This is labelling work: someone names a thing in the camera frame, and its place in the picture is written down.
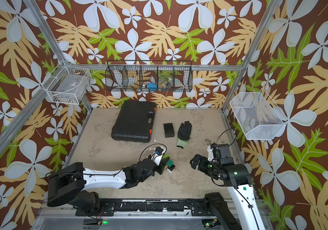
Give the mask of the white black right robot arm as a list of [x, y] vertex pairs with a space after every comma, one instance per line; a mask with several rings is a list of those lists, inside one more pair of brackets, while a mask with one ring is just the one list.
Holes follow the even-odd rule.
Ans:
[[239, 221], [229, 211], [220, 193], [209, 193], [204, 198], [204, 210], [216, 216], [225, 230], [264, 230], [254, 196], [251, 176], [243, 164], [236, 164], [231, 156], [229, 144], [213, 143], [207, 148], [208, 156], [195, 155], [190, 160], [193, 169], [203, 172], [211, 178], [223, 182], [235, 205]]

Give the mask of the dark green lego brick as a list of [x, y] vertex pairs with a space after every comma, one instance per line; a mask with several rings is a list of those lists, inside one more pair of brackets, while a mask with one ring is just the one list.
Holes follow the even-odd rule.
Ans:
[[174, 162], [172, 160], [169, 160], [166, 164], [167, 168], [170, 168], [170, 169], [175, 169], [175, 165], [174, 165]]

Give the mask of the lime green lego brick front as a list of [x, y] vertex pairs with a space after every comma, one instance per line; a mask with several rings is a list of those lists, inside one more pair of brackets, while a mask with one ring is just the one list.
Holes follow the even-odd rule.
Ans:
[[162, 161], [165, 161], [166, 159], [169, 159], [169, 155], [165, 154], [163, 157], [162, 157]]

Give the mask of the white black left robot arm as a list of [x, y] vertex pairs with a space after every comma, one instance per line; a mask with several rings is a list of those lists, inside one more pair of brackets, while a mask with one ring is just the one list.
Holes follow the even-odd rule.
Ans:
[[153, 156], [118, 171], [91, 170], [84, 168], [83, 163], [73, 163], [50, 175], [47, 206], [67, 204], [88, 189], [136, 187], [161, 170], [161, 161], [162, 156]]

